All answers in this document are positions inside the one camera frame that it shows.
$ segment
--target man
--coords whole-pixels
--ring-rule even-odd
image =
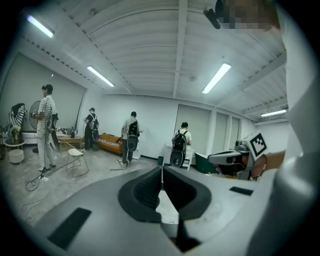
[[[49,129],[51,127],[48,127],[48,125],[50,125],[52,122],[52,114],[56,113],[56,104],[51,97],[53,90],[54,88],[51,84],[47,84],[46,86],[42,87],[44,98],[40,102],[37,114],[34,114],[33,116],[34,118],[38,119],[36,137],[40,157],[39,171],[43,173],[50,170],[50,166],[53,168],[56,167],[49,142]]]
[[[258,25],[258,28],[264,31],[274,29],[281,33],[287,55],[286,92],[291,110],[308,90],[319,70],[317,57],[304,33],[289,14],[273,1],[218,0],[217,5],[220,10],[224,10],[224,13],[229,13],[248,28]],[[298,157],[302,153],[298,137],[290,125],[286,151],[258,159],[252,174],[253,176],[261,174],[265,164],[265,170],[278,168],[283,159]]]
[[[185,136],[185,140],[186,140],[186,145],[187,146],[191,146],[191,133],[188,131],[188,123],[187,122],[183,122],[181,124],[181,129],[176,130],[173,134],[173,137],[171,139],[171,141],[173,142],[175,137],[177,136],[177,134],[180,133],[182,135]],[[186,159],[186,152],[182,152],[183,153],[183,158],[182,158],[182,162],[181,164],[183,165],[185,159]]]
[[[122,167],[126,167],[127,164],[131,165],[131,161],[132,161],[132,156],[133,156],[133,152],[128,151],[128,145],[127,145],[127,140],[128,140],[128,132],[129,132],[129,128],[130,125],[133,124],[135,121],[137,121],[137,130],[142,133],[142,131],[140,130],[140,125],[138,120],[136,119],[137,117],[137,113],[136,112],[132,112],[130,118],[128,118],[127,120],[125,120],[122,129],[121,129],[121,140],[122,140],[122,163],[121,166]]]
[[[84,120],[84,122],[86,123],[86,127],[84,130],[84,152],[86,152],[87,150],[91,150],[93,147],[93,138],[92,138],[92,132],[93,130],[91,129],[90,125],[92,122],[94,122],[95,118],[96,118],[96,114],[95,114],[95,109],[92,107],[89,109],[90,114],[88,114],[88,116],[86,117],[86,119]]]

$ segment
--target black backpack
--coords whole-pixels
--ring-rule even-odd
[[[136,120],[129,126],[128,130],[128,136],[138,136],[139,137],[140,133],[138,131],[138,121]]]
[[[187,139],[186,139],[186,133],[188,131],[186,130],[184,133],[180,133],[180,130],[178,130],[177,135],[174,137],[172,141],[172,149],[176,151],[184,152],[186,151],[187,147]]]

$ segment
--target white stool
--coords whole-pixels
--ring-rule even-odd
[[[9,161],[13,164],[20,163],[25,159],[25,153],[21,149],[13,149],[9,153]]]
[[[69,163],[69,156],[72,156],[73,157],[73,161]],[[75,148],[71,148],[68,150],[68,159],[66,161],[66,171],[68,171],[69,169],[72,169],[75,167],[75,161],[79,159],[79,163],[80,163],[80,166],[81,166],[81,161],[80,161],[80,157],[83,157],[84,159],[84,162],[85,162],[85,165],[87,167],[87,171],[83,174],[80,174],[78,176],[74,176],[74,174],[72,174],[72,177],[73,178],[76,178],[76,177],[80,177],[80,176],[83,176],[85,175],[87,172],[89,172],[89,167],[88,167],[88,164],[87,164],[87,161],[86,161],[86,158],[84,156],[84,153],[82,153],[81,151],[75,149]]]

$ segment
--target couch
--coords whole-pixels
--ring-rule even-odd
[[[118,136],[103,133],[99,135],[98,146],[102,149],[112,151],[119,155],[122,154],[122,141]]]

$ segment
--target ceiling light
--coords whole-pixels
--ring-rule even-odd
[[[223,63],[219,68],[218,72],[214,75],[208,85],[203,89],[202,93],[207,94],[211,89],[220,81],[220,79],[228,72],[231,68],[229,64]]]
[[[265,117],[270,117],[270,116],[275,116],[275,115],[280,115],[280,114],[283,114],[283,113],[286,113],[287,111],[285,109],[282,109],[282,110],[279,110],[279,111],[274,111],[274,112],[270,112],[270,113],[265,113],[265,114],[262,114],[261,116],[263,118]]]
[[[92,73],[94,73],[98,78],[100,78],[102,81],[106,82],[111,87],[115,87],[114,84],[112,84],[108,79],[103,77],[101,74],[99,74],[92,66],[87,67],[88,70],[90,70]]]
[[[34,17],[28,16],[26,18],[30,23],[35,25],[38,29],[40,29],[43,33],[45,33],[48,37],[52,38],[54,33],[52,33],[49,29],[47,29],[44,25],[42,25],[39,21],[37,21]]]

